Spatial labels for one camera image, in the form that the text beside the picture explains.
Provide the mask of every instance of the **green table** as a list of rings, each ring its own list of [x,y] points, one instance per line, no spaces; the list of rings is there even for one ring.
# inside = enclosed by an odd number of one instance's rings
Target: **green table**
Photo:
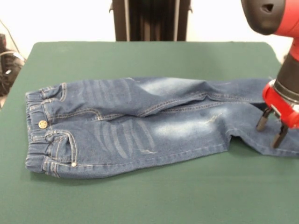
[[[230,151],[98,180],[25,169],[24,94],[81,79],[275,77],[264,43],[38,43],[0,112],[1,224],[298,224],[299,161]]]

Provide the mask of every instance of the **blue jeans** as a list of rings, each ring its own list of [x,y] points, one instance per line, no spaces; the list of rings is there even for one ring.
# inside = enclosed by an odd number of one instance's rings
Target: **blue jeans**
[[[225,152],[232,136],[263,155],[298,156],[297,130],[276,149],[276,118],[256,131],[269,81],[122,78],[28,92],[26,168],[61,178],[104,178]]]

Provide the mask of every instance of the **jeans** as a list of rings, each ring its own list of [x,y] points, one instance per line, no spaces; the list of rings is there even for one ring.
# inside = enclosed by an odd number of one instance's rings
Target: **jeans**
[[[270,118],[263,132],[256,130],[269,81],[122,78],[28,92],[26,168],[61,178],[104,178],[225,152],[232,136],[262,155],[298,156],[298,130],[276,149],[271,142],[279,120]]]

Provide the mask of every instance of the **waistband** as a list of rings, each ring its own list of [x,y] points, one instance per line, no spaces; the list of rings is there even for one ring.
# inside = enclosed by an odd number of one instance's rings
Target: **waistband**
[[[33,172],[43,173],[43,162],[47,156],[49,142],[47,135],[51,131],[44,108],[45,89],[26,93],[26,120],[28,130],[28,154],[26,168]]]

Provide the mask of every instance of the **jeans button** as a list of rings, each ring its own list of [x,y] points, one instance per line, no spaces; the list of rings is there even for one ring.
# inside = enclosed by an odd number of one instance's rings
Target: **jeans button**
[[[40,122],[38,122],[38,126],[41,129],[45,129],[48,126],[48,123],[45,120],[41,120]]]

